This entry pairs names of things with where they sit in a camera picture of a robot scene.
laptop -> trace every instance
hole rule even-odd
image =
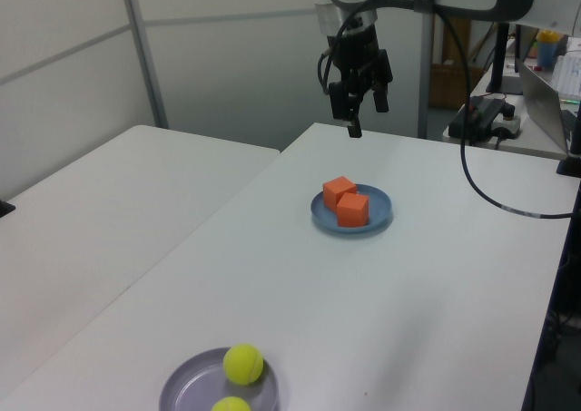
[[[519,59],[515,59],[523,85],[523,96],[528,116],[568,153],[576,116],[569,110],[561,110],[559,95],[545,80],[536,75]]]

yellow ball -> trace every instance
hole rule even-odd
[[[256,347],[242,344],[232,346],[226,352],[222,367],[231,382],[247,386],[261,375],[264,360]]]
[[[251,411],[251,407],[239,397],[225,397],[212,407],[212,411]]]

plate rim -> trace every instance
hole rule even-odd
[[[160,398],[158,401],[158,410],[159,411],[167,411],[166,408],[162,408],[162,400],[164,398],[164,395],[166,394],[166,391],[168,390],[169,386],[171,386],[171,381],[174,377],[178,376],[178,373],[180,372],[180,370],[182,370],[183,367],[186,367],[190,361],[192,361],[195,358],[199,358],[202,357],[204,354],[210,354],[212,352],[215,353],[220,353],[222,355],[226,355],[226,352],[228,352],[230,348],[229,347],[215,347],[212,349],[207,349],[204,350],[203,352],[200,352],[196,355],[194,355],[193,357],[190,357],[188,359],[186,359],[183,363],[181,363],[177,368],[175,368],[173,370],[173,372],[168,376],[167,380],[165,381],[165,383],[163,384],[163,388],[162,388],[162,392],[160,393]],[[264,361],[264,366],[268,368],[269,370],[269,374],[273,379],[274,382],[274,386],[275,386],[275,395],[274,395],[274,404],[272,409],[276,410],[277,409],[277,405],[279,403],[279,379],[276,376],[276,373],[274,373],[274,370],[272,369],[272,366],[269,364],[269,362],[267,361],[266,358],[262,357],[263,361]]]
[[[355,185],[357,186],[358,191],[359,191],[359,188],[364,188],[364,189],[371,189],[371,190],[374,190],[374,191],[380,193],[380,195],[378,195],[378,196],[381,196],[382,199],[386,200],[386,203],[389,205],[389,210],[388,210],[385,217],[383,217],[381,220],[379,220],[377,222],[374,222],[372,225],[364,225],[362,227],[349,227],[349,228],[339,227],[339,226],[331,227],[329,224],[323,222],[320,219],[320,217],[317,216],[317,214],[313,210],[315,201],[319,197],[322,197],[322,195],[323,195],[323,192],[320,191],[319,193],[317,193],[313,197],[313,199],[310,202],[310,214],[311,214],[313,220],[315,221],[315,223],[325,230],[335,232],[338,234],[361,234],[364,232],[377,230],[378,228],[381,228],[383,225],[385,225],[387,222],[389,222],[389,215],[393,211],[393,203],[392,203],[389,195],[385,191],[383,191],[382,189],[379,189],[375,186],[370,186],[368,184],[359,184],[359,183],[355,183]]]

orange cube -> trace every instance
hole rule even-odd
[[[369,196],[345,193],[337,204],[337,225],[362,227],[369,220]]]
[[[345,177],[323,183],[323,203],[337,212],[337,204],[345,192],[357,193],[357,186]]]

black cable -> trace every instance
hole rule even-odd
[[[504,135],[502,132],[500,132],[500,133],[498,134],[498,140],[497,140],[497,144],[496,144],[496,145],[494,145],[494,151],[498,151],[498,146],[499,146],[499,145],[500,145],[500,143],[501,143],[502,141],[504,141],[504,140],[505,140],[505,135]]]
[[[335,36],[335,40],[333,41],[333,44],[329,50],[329,57],[327,59],[327,64],[325,65],[325,74],[323,75],[322,79],[320,79],[321,86],[323,88],[323,92],[326,95],[329,94],[329,87],[327,87],[327,83],[329,81],[330,66],[332,64],[333,57],[335,56],[335,53],[337,52],[337,48],[338,48],[339,43],[340,43],[340,38],[343,36],[343,33],[345,32],[345,30],[349,26],[351,20],[353,19],[353,17],[355,17],[356,14],[363,12],[365,10],[375,9],[375,8],[379,8],[379,7],[398,7],[398,8],[409,9],[409,10],[413,10],[413,8],[414,8],[414,0],[365,0],[364,2],[358,3],[358,4],[342,3],[339,0],[331,0],[331,1],[333,4],[339,6],[342,9],[349,8],[352,10],[351,10],[350,14],[347,16],[347,18],[345,18],[345,20],[343,21],[343,24],[341,25],[339,31],[337,32],[337,35]],[[319,70],[318,70],[319,77],[320,77],[320,66],[321,65],[322,65],[322,60],[320,59]]]
[[[531,374],[530,379],[530,411],[535,411],[535,380]]]
[[[349,4],[342,4],[338,0],[331,0],[331,1],[336,5],[343,5],[344,7],[354,6],[354,5],[349,5]],[[325,67],[325,74],[323,76],[323,83],[322,83],[323,92],[325,92],[325,94],[329,94],[329,88],[327,87],[327,81],[329,80],[329,71],[330,71],[330,65],[331,65],[332,60],[333,60],[333,56],[335,55],[335,52],[337,51],[337,47],[339,45],[339,40],[340,40],[341,36],[343,35],[343,32],[348,27],[351,19],[353,19],[353,17],[357,13],[359,13],[363,10],[368,10],[366,8],[378,8],[378,7],[399,7],[399,8],[413,10],[414,4],[415,4],[414,0],[365,0],[364,2],[359,3],[357,6],[355,6],[353,8],[353,10],[351,11],[351,13],[349,14],[349,16],[343,21],[343,24],[341,25],[339,31],[337,32],[337,36],[335,37],[335,40],[333,41],[333,45],[330,48],[329,57],[327,59],[327,65]],[[444,23],[444,25],[447,27],[450,34],[452,35],[452,39],[454,40],[454,44],[456,45],[456,47],[458,49],[458,53],[460,55],[460,60],[462,61],[462,67],[464,69],[464,77],[466,79],[466,101],[465,101],[466,110],[464,110],[464,122],[462,123],[462,134],[461,134],[461,142],[460,142],[460,160],[462,160],[462,169],[464,171],[464,174],[466,175],[466,179],[468,180],[468,183],[470,184],[470,186],[472,186],[472,189],[474,189],[474,191],[478,195],[480,195],[481,198],[483,198],[485,201],[488,201],[492,205],[499,207],[501,210],[508,211],[508,212],[511,212],[514,214],[518,214],[520,216],[527,216],[529,218],[537,218],[537,219],[569,219],[569,218],[573,217],[573,213],[541,214],[541,213],[531,213],[529,211],[522,211],[522,210],[514,209],[512,207],[508,207],[504,204],[501,204],[498,201],[493,200],[489,196],[487,196],[486,193],[484,193],[476,185],[476,183],[474,183],[474,180],[472,180],[470,172],[468,171],[468,165],[466,163],[466,129],[468,127],[468,107],[470,106],[470,90],[471,90],[470,89],[470,72],[468,69],[468,60],[466,58],[466,54],[464,53],[464,49],[462,48],[462,43],[460,42],[458,34],[456,33],[456,30],[454,29],[454,27],[452,26],[452,24],[450,23],[448,18],[440,10],[439,6],[434,5],[433,10],[434,10],[434,13],[439,16],[439,18],[442,20],[442,22]]]
[[[487,60],[484,62],[484,65],[482,67],[482,69],[484,71],[487,71],[487,69],[490,67],[490,64],[492,64],[492,62],[490,62],[490,60],[492,60],[492,54],[494,54],[494,52],[497,50],[497,48],[495,46],[492,47],[492,50],[490,50],[490,54],[487,57]]]
[[[319,62],[317,63],[317,76],[319,77],[319,83],[321,86],[323,85],[323,77],[320,74],[320,67],[323,65],[323,60],[325,60],[325,57],[329,55],[328,51],[329,50],[325,51],[325,53],[320,55]]]
[[[478,56],[480,55],[480,52],[482,51],[482,47],[484,47],[484,42],[486,42],[488,40],[488,37],[490,36],[490,33],[492,32],[492,27],[494,27],[494,24],[495,23],[490,24],[490,27],[488,28],[487,33],[482,38],[482,44],[480,45],[480,47],[476,51],[476,54],[474,54],[474,57],[472,57],[473,64],[476,63],[476,59],[478,59]]]
[[[343,21],[343,24],[341,25],[339,31],[337,32],[337,35],[335,36],[335,40],[333,41],[333,45],[330,47],[329,57],[327,58],[327,64],[325,66],[325,74],[323,75],[322,84],[321,84],[322,88],[323,88],[323,92],[326,95],[329,94],[329,87],[327,87],[327,83],[329,81],[330,66],[332,64],[333,57],[335,56],[335,53],[337,52],[337,47],[340,44],[340,38],[343,36],[343,33],[345,32],[345,30],[349,26],[353,17],[356,14],[358,14],[359,12],[362,12],[364,9],[371,7],[371,5],[374,5],[375,3],[382,4],[381,7],[400,7],[400,8],[410,9],[410,10],[412,10],[414,7],[413,0],[393,0],[392,3],[390,3],[389,0],[365,0],[363,3],[360,3],[358,6],[356,6],[353,9],[353,11],[349,14],[349,16],[347,16],[347,18],[345,18],[345,20]]]
[[[442,11],[436,5],[434,6],[434,13],[436,13],[440,17],[440,19],[442,20],[444,25],[450,31],[450,34],[452,35],[452,39],[454,40],[454,44],[456,45],[456,47],[458,49],[458,53],[460,55],[460,60],[462,61],[462,67],[464,68],[464,77],[465,77],[465,81],[466,81],[465,82],[466,101],[465,101],[465,105],[464,105],[464,107],[465,107],[464,122],[462,123],[462,134],[461,134],[461,139],[460,139],[460,160],[462,160],[462,169],[464,171],[464,174],[466,175],[466,179],[468,180],[468,183],[470,184],[470,186],[472,186],[472,189],[474,189],[474,191],[478,195],[480,195],[480,197],[482,199],[484,199],[485,201],[488,201],[489,203],[491,203],[495,207],[499,207],[501,210],[508,211],[508,212],[514,213],[514,214],[518,214],[520,216],[526,216],[529,218],[537,218],[537,219],[569,219],[569,218],[572,218],[573,213],[542,214],[542,213],[532,213],[529,211],[522,211],[519,209],[514,209],[512,207],[508,207],[507,205],[501,204],[500,202],[495,201],[492,198],[490,198],[488,195],[486,195],[486,193],[484,193],[476,185],[476,183],[474,183],[474,180],[472,180],[472,176],[470,175],[470,172],[468,171],[468,165],[466,163],[466,129],[468,127],[468,107],[470,106],[470,73],[469,73],[469,69],[468,69],[468,60],[467,60],[466,54],[464,53],[464,50],[462,48],[462,43],[460,42],[458,34],[456,33],[456,30],[454,30],[454,27],[452,26],[452,24],[450,23],[448,18],[442,13]]]

